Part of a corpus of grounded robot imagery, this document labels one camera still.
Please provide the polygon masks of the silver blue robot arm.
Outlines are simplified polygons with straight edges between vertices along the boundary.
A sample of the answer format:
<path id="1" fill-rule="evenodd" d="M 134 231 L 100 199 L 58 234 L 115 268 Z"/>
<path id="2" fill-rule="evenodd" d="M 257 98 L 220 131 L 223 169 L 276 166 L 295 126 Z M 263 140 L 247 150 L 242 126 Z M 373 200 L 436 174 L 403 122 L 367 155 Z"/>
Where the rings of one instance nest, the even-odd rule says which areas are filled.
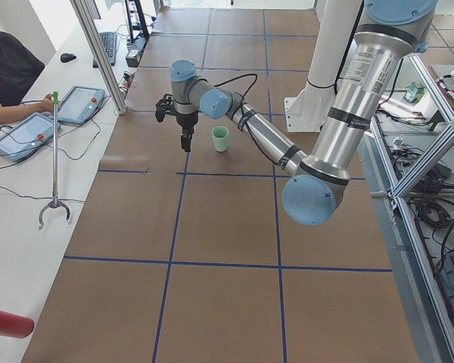
<path id="1" fill-rule="evenodd" d="M 366 1 L 354 39 L 356 51 L 310 154 L 258 114 L 237 92 L 211 85 L 189 60 L 169 69 L 172 103 L 166 113 L 182 126 L 189 151 L 198 114 L 227 116 L 237 129 L 291 179 L 282 192 L 286 213 L 302 225 L 331 218 L 349 183 L 347 170 L 378 102 L 399 61 L 420 52 L 436 8 L 435 1 Z"/>

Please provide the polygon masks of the person's hand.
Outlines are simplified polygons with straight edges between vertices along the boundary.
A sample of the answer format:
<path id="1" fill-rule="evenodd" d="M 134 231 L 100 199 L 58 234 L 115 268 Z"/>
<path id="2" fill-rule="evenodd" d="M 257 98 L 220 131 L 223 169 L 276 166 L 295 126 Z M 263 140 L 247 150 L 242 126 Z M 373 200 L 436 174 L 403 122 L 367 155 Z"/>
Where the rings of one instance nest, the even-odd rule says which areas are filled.
<path id="1" fill-rule="evenodd" d="M 40 112 L 49 112 L 51 113 L 54 108 L 54 103 L 52 101 L 52 95 L 46 95 L 41 102 L 39 103 Z"/>

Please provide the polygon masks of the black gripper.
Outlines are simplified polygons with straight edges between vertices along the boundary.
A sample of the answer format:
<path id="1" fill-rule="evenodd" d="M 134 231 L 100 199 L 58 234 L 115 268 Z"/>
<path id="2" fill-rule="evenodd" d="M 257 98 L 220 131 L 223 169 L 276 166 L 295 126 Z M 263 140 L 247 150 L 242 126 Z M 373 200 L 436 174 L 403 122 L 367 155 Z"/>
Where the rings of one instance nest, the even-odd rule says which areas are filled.
<path id="1" fill-rule="evenodd" d="M 176 114 L 176 122 L 182 127 L 181 147 L 184 152 L 190 153 L 194 126 L 197 124 L 197 111 L 188 114 L 178 112 Z"/>

